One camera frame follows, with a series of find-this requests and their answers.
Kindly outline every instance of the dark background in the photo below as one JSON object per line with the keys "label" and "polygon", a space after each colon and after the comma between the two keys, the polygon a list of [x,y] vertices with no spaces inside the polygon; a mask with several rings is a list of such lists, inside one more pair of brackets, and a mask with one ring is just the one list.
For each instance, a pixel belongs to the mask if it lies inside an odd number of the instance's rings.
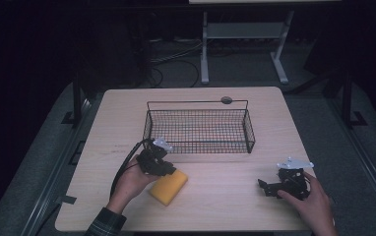
{"label": "dark background", "polygon": [[[349,4],[334,10],[297,11],[288,40],[311,41],[321,34],[306,69],[319,75],[345,68],[376,108],[376,1],[345,2]],[[74,76],[80,76],[87,96],[133,88],[149,69],[140,32],[167,40],[201,35],[198,12],[147,13],[139,19],[147,25],[139,30],[127,24],[134,16],[126,12],[62,9],[56,1],[0,1],[0,199],[54,101]]]}

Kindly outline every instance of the white object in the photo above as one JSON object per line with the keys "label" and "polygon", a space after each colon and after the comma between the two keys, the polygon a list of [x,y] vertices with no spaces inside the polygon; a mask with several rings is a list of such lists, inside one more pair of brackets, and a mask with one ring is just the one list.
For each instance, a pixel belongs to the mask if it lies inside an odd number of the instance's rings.
{"label": "white object", "polygon": [[313,162],[303,161],[298,159],[292,159],[289,157],[285,163],[278,163],[278,168],[282,169],[300,169],[300,168],[312,168],[314,167]]}
{"label": "white object", "polygon": [[161,147],[167,151],[173,150],[173,147],[170,146],[164,138],[157,138],[154,140],[154,145]]}

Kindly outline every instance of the wire basket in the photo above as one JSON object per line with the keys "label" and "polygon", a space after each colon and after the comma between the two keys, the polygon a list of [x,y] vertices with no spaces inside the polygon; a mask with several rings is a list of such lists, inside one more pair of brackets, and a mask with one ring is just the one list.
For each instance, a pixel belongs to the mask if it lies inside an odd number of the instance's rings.
{"label": "wire basket", "polygon": [[[164,138],[170,153],[245,153],[255,145],[247,100],[236,109],[183,109],[186,104],[221,107],[221,101],[150,101],[144,139]],[[151,109],[160,104],[161,109]],[[166,105],[177,108],[166,108]]]}

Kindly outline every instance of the right hand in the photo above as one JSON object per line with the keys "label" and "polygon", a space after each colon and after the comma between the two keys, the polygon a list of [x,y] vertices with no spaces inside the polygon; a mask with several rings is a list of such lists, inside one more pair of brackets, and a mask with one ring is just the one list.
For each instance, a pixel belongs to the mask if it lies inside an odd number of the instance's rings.
{"label": "right hand", "polygon": [[297,199],[286,191],[279,190],[278,195],[298,210],[301,218],[317,236],[337,236],[329,197],[320,182],[312,175],[304,172],[310,181],[310,195],[304,201]]}

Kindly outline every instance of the sponge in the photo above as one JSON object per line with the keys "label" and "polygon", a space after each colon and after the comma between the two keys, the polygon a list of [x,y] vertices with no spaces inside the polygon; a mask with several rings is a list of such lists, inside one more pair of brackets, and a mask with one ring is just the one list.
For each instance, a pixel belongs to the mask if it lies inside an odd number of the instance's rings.
{"label": "sponge", "polygon": [[158,179],[151,188],[150,193],[163,205],[168,206],[187,181],[188,176],[176,169],[173,174],[165,175]]}

